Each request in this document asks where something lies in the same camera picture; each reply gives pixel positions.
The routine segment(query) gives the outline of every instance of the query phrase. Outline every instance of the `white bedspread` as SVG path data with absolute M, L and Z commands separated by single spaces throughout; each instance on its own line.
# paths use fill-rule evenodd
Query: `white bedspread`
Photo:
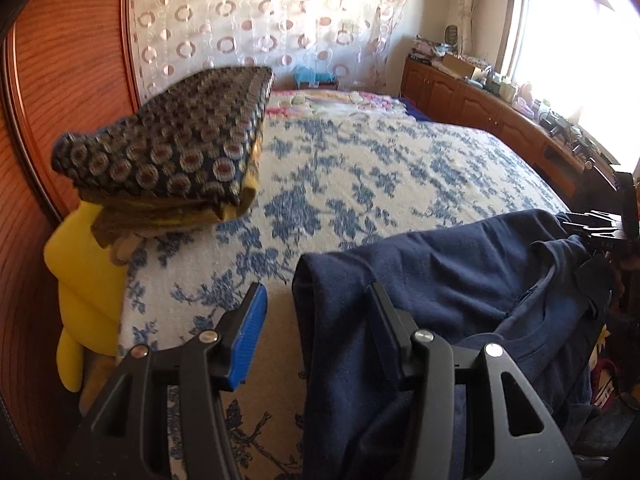
M 184 343 L 238 306 L 251 282 L 263 282 L 269 313 L 254 362 L 246 384 L 223 402 L 241 476 L 287 480 L 302 470 L 305 381 L 290 292 L 300 254 L 566 207 L 519 156 L 479 130 L 315 110 L 272 116 L 263 131 L 262 190 L 247 215 L 136 251 L 120 355 L 139 343 Z M 170 408 L 172 469 L 183 479 L 175 396 Z

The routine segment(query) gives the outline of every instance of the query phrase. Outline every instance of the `sheer curtain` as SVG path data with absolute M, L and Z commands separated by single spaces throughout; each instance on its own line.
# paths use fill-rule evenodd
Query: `sheer curtain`
M 640 156 L 640 36 L 593 0 L 528 0 L 513 79 L 530 81 L 632 171 Z
M 130 0 L 140 97 L 203 68 L 253 64 L 274 68 L 276 84 L 302 65 L 379 89 L 405 1 Z

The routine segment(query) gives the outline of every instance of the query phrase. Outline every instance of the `dresser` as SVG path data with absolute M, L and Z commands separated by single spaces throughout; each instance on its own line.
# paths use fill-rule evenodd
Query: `dresser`
M 568 204 L 582 191 L 584 161 L 500 98 L 411 59 L 404 64 L 400 94 L 434 121 L 494 134 Z M 597 161 L 597 166 L 608 181 L 604 184 L 610 184 L 610 168 L 604 161 Z

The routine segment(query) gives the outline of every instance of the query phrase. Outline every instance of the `cardboard box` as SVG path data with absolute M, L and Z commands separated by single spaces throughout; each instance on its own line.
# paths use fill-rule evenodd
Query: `cardboard box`
M 483 70 L 479 69 L 477 66 L 472 65 L 459 57 L 453 56 L 448 52 L 442 58 L 442 64 L 459 76 L 468 77 L 474 81 L 478 81 L 484 73 Z
M 325 81 L 316 81 L 315 83 L 309 83 L 307 81 L 304 82 L 296 82 L 297 90 L 307 90 L 307 89 L 318 89 L 318 90 L 337 90 L 338 82 L 325 82 Z

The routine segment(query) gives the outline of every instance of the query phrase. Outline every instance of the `yellow cushion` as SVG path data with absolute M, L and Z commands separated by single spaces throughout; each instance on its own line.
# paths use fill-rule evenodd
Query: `yellow cushion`
M 118 347 L 118 323 L 58 283 L 60 316 L 66 332 L 79 344 L 98 354 L 114 356 Z
M 82 353 L 84 349 L 64 328 L 58 341 L 56 363 L 64 387 L 70 392 L 79 392 L 82 386 Z
M 49 238 L 44 259 L 53 275 L 80 300 L 118 323 L 127 268 L 113 265 L 109 250 L 101 248 L 91 233 L 101 209 L 81 202 Z

